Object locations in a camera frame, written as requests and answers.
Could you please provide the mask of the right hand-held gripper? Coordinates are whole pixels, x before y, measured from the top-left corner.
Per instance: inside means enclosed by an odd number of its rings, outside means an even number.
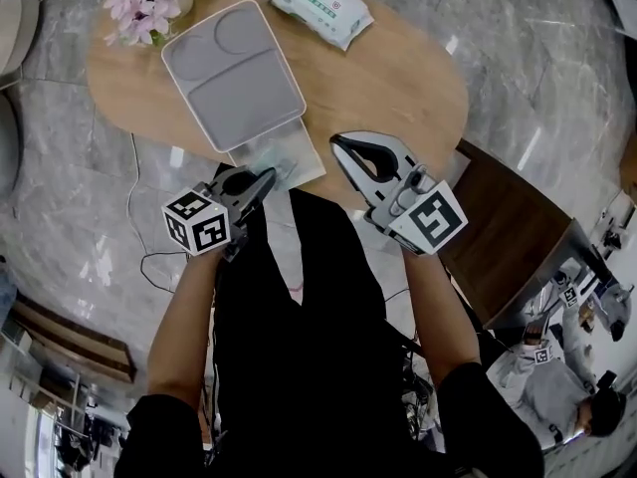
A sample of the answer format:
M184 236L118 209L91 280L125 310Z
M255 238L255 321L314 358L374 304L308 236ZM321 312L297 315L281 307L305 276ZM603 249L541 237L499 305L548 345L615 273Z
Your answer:
M398 137L353 130L333 135L329 144L349 182L372 207L364 219L413 254L436 255L467 226L449 184L430 177Z

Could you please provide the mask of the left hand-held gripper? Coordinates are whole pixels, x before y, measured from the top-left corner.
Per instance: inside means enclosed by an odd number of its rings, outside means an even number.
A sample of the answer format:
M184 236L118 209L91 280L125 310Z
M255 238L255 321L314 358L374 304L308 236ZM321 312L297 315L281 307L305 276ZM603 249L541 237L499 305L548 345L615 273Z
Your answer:
M170 240L190 256L224 248L230 261L246 239L238 220L256 210L276 182L274 168L220 165L211 181L185 188L161 206Z

